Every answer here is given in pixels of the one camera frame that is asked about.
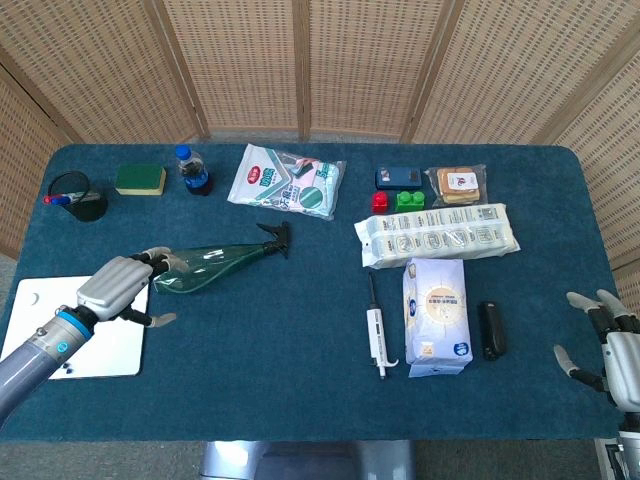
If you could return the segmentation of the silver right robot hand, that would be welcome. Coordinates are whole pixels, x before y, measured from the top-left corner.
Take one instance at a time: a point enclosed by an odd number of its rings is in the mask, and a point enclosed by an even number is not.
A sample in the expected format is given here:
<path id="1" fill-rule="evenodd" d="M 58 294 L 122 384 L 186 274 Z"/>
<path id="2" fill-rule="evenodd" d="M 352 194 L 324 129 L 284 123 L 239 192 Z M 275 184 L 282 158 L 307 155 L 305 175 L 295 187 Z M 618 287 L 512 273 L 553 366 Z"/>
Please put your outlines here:
<path id="1" fill-rule="evenodd" d="M 569 304 L 582 310 L 591 321 L 600 342 L 604 374 L 592 374 L 578 367 L 561 345 L 553 347 L 556 361 L 570 378 L 597 392 L 610 395 L 625 414 L 639 413 L 639 318 L 615 295 L 596 291 L 597 300 L 567 292 Z"/>

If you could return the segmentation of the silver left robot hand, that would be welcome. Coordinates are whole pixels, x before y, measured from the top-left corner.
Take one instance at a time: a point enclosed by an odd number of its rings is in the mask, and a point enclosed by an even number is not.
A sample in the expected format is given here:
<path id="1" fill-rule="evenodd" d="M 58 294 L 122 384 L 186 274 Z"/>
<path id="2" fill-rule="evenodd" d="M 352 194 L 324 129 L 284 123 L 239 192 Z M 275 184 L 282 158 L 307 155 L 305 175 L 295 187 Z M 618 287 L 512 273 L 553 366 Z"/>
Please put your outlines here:
<path id="1" fill-rule="evenodd" d="M 167 272 L 184 273 L 188 264 L 168 247 L 153 247 L 128 257 L 117 256 L 103 265 L 76 293 L 72 312 L 90 331 L 99 322 L 116 318 L 147 328 L 163 327 L 175 313 L 149 316 L 132 307 L 135 297 L 156 277 Z"/>

